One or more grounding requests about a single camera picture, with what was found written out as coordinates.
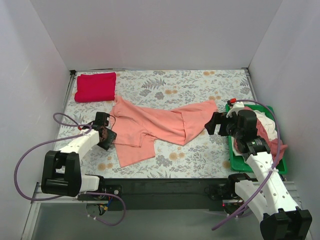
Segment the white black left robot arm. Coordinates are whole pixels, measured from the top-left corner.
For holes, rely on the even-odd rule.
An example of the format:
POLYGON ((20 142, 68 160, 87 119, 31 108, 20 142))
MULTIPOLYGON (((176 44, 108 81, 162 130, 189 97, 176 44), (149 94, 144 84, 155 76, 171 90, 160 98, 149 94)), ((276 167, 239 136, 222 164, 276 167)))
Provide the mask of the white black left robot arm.
POLYGON ((117 137, 111 129, 98 126, 82 130, 79 137, 44 158, 41 190, 45 194, 75 197, 101 189, 102 177, 82 174, 81 160, 94 147, 108 150, 117 137))

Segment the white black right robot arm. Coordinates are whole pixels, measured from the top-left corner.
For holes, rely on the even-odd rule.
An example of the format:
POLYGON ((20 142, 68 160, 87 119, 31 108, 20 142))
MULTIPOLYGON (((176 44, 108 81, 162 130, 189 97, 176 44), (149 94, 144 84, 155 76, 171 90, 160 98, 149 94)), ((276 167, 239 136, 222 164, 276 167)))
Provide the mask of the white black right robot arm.
POLYGON ((253 170, 259 187, 247 178, 235 180, 234 193, 244 200, 259 221, 265 240, 304 240, 312 223, 307 209, 301 209, 285 187, 266 140, 258 136, 257 116, 252 110, 228 114, 214 112, 205 124, 210 135, 220 126, 220 136, 231 136, 245 162, 253 170))

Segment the salmon pink t shirt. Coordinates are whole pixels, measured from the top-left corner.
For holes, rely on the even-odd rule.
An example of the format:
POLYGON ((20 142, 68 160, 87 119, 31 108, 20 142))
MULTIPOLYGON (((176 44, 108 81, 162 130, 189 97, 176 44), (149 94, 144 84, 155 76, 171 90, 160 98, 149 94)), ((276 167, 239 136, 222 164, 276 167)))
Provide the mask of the salmon pink t shirt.
POLYGON ((214 100, 193 103, 172 110, 136 106, 120 96, 110 114, 121 167, 155 157, 155 140, 184 146, 196 138, 218 110, 214 100))

